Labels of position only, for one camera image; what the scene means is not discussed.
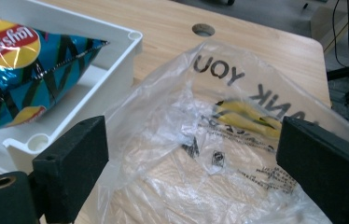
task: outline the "plastic bag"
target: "plastic bag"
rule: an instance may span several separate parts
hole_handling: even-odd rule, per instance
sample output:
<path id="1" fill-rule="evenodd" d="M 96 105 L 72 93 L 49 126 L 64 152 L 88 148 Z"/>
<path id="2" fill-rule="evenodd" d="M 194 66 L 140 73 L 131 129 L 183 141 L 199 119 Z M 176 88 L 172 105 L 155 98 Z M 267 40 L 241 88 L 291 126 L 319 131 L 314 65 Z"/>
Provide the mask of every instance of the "plastic bag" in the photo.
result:
<path id="1" fill-rule="evenodd" d="M 106 111 L 110 162 L 88 200 L 92 222 L 330 223 L 276 164 L 277 137 L 223 114 L 279 130 L 257 119 L 308 119 L 349 141 L 345 120 L 274 68 L 207 40 Z"/>

